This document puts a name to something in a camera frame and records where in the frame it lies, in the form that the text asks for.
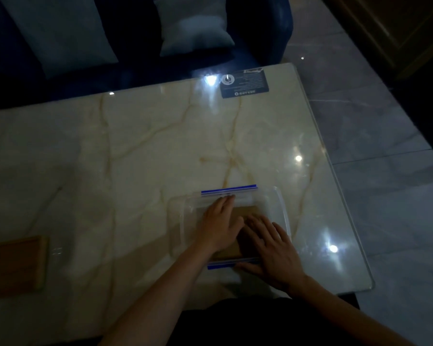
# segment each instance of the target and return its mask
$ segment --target person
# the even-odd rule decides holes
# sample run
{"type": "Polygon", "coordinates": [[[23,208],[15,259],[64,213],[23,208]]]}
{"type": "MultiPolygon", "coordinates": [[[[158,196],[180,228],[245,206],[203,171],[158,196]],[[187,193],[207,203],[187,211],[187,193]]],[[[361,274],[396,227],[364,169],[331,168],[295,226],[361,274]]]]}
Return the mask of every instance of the person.
{"type": "Polygon", "coordinates": [[[248,216],[245,221],[239,217],[230,226],[234,200],[235,196],[221,197],[206,210],[194,243],[117,320],[100,346],[412,345],[308,276],[289,236],[278,224],[265,216],[248,216]],[[227,299],[207,310],[182,313],[210,257],[230,246],[241,230],[253,240],[261,265],[238,263],[236,268],[258,276],[291,299],[227,299]]]}

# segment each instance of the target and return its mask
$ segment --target marble table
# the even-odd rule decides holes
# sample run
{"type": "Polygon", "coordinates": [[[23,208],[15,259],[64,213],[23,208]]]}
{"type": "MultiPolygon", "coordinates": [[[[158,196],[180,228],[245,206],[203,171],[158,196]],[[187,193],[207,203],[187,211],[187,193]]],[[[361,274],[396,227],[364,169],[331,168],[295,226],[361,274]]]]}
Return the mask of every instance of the marble table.
{"type": "MultiPolygon", "coordinates": [[[[0,111],[0,241],[50,238],[43,291],[0,299],[0,345],[101,334],[175,259],[180,199],[277,186],[306,272],[334,293],[372,287],[298,74],[222,99],[193,79],[0,111]]],[[[187,308],[282,295],[204,270],[187,308]]]]}

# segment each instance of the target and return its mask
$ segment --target plastic container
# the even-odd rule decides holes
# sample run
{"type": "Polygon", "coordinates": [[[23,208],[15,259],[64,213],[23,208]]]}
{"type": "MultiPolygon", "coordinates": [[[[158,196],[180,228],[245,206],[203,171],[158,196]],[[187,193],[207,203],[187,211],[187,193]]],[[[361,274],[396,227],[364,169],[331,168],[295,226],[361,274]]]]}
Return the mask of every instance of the plastic container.
{"type": "MultiPolygon", "coordinates": [[[[257,185],[225,188],[219,190],[202,191],[186,197],[180,216],[180,242],[182,250],[188,247],[194,240],[196,227],[202,219],[204,211],[219,197],[236,195],[234,207],[256,206],[260,212],[272,222],[282,226],[290,236],[290,225],[284,200],[277,187],[258,188],[257,185]]],[[[245,257],[233,260],[211,261],[207,268],[215,269],[232,267],[237,262],[257,262],[257,257],[245,257]]]]}

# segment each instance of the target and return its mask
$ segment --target bright light spot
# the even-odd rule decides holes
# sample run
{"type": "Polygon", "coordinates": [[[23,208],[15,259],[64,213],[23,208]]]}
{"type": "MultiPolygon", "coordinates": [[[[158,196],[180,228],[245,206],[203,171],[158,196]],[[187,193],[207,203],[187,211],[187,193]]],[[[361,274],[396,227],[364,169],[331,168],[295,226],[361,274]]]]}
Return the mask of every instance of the bright light spot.
{"type": "Polygon", "coordinates": [[[209,75],[205,77],[205,82],[207,82],[207,84],[209,86],[213,86],[215,85],[215,82],[217,81],[217,76],[216,75],[209,75]]]}

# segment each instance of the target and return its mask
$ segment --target blue sofa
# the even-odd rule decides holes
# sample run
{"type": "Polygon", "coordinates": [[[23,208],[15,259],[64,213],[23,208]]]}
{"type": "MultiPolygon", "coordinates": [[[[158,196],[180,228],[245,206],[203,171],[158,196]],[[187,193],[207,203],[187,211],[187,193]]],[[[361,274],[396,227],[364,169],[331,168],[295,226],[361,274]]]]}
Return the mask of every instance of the blue sofa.
{"type": "Polygon", "coordinates": [[[281,61],[292,34],[289,0],[227,0],[236,45],[159,57],[161,25],[153,0],[95,0],[119,63],[45,79],[0,3],[0,108],[225,73],[281,61]]]}

